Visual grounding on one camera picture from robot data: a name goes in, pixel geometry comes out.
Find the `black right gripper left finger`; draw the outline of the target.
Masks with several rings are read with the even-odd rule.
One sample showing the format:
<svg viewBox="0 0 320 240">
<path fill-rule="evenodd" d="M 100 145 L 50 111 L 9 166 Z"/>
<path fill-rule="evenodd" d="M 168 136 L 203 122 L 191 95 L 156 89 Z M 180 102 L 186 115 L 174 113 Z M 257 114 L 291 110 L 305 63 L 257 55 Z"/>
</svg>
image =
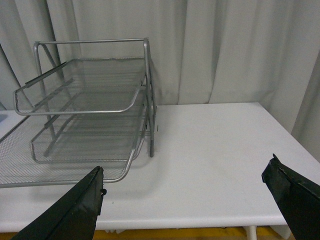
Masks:
<svg viewBox="0 0 320 240">
<path fill-rule="evenodd" d="M 92 240 L 104 195 L 104 170 L 95 167 L 13 240 Z"/>
</svg>

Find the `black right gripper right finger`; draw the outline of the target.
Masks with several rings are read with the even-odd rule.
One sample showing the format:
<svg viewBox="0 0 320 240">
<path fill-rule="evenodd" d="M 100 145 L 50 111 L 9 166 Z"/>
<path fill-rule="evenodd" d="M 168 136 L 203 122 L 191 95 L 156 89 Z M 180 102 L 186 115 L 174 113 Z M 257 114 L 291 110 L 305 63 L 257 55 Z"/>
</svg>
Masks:
<svg viewBox="0 0 320 240">
<path fill-rule="evenodd" d="M 261 177 L 295 239 L 318 240 L 320 186 L 282 164 L 276 155 Z"/>
</svg>

